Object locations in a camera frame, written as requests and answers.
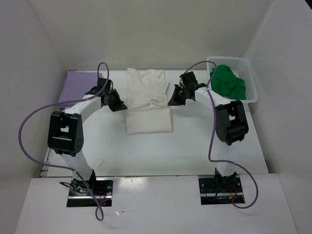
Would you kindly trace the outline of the purple t shirt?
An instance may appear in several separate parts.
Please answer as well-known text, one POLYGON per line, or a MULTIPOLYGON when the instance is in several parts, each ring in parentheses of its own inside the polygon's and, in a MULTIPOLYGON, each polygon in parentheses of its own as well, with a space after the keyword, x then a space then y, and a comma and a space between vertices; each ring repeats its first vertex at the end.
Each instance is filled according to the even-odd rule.
POLYGON ((96 72, 68 71, 58 103, 83 99, 86 92, 97 85, 96 72))

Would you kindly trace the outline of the cream white t shirt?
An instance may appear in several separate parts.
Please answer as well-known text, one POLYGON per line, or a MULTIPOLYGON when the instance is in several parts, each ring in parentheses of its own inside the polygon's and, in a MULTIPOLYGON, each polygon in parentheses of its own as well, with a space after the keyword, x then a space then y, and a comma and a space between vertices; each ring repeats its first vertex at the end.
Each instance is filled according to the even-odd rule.
POLYGON ((169 133, 173 130, 168 87, 164 70, 127 69, 127 134, 169 133))

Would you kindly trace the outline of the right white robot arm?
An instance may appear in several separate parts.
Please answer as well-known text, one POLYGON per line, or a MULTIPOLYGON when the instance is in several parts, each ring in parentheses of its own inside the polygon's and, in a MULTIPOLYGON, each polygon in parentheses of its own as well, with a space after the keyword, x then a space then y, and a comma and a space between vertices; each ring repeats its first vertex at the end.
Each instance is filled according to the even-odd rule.
POLYGON ((238 155, 238 145, 249 131, 249 126, 240 100, 229 100, 213 91, 208 84, 198 83, 193 72, 180 75, 169 106, 181 106, 186 100, 197 101, 213 111, 213 129, 208 149, 208 160, 216 164, 214 186, 224 192, 236 181, 234 169, 238 155), (215 137, 224 145, 223 156, 212 159, 212 147, 215 137))

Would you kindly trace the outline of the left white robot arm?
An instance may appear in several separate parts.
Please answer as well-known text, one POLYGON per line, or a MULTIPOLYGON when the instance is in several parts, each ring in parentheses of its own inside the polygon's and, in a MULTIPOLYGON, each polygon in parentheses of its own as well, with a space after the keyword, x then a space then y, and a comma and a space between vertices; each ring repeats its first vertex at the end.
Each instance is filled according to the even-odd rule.
POLYGON ((47 143, 73 169, 72 188, 80 188, 85 194, 92 195, 98 189, 99 183, 82 151, 83 122, 103 106, 108 106, 112 112, 126 110, 127 106, 120 99, 113 82, 107 78, 99 78, 97 86, 91 88, 83 99, 85 101, 51 114, 47 143))

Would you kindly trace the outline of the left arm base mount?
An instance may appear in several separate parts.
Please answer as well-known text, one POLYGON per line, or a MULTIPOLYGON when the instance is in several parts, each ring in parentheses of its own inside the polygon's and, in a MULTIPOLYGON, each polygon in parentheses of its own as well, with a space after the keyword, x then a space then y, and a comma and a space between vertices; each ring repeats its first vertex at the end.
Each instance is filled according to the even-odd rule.
MULTIPOLYGON (((102 207, 112 206, 113 178, 98 177, 93 194, 102 207)), ((69 188, 67 207, 96 207, 97 203, 90 195, 83 182, 72 179, 69 182, 60 182, 64 187, 69 188)))

